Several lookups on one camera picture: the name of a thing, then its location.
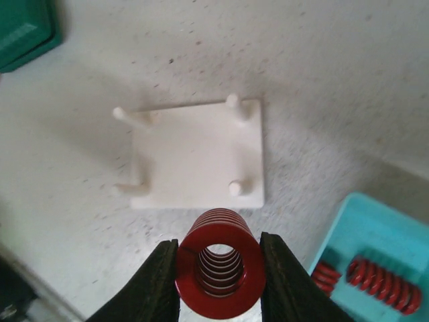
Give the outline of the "large red spring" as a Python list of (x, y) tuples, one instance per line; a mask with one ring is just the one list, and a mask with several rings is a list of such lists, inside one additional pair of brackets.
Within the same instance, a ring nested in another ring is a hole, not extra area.
[(230, 209), (203, 213), (178, 247), (176, 289), (203, 317), (245, 313), (261, 297), (265, 281), (261, 247), (244, 218)]

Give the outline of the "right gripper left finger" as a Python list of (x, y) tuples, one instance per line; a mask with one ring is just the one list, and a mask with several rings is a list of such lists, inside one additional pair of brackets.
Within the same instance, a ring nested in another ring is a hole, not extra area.
[(161, 241), (129, 282), (88, 320), (92, 322), (177, 321), (176, 239)]

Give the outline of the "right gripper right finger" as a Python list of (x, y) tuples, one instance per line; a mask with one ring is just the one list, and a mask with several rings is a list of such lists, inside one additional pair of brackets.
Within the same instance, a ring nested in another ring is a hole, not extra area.
[(335, 322), (352, 318), (312, 281), (285, 241), (263, 232), (260, 239), (266, 284), (261, 296), (265, 322)]

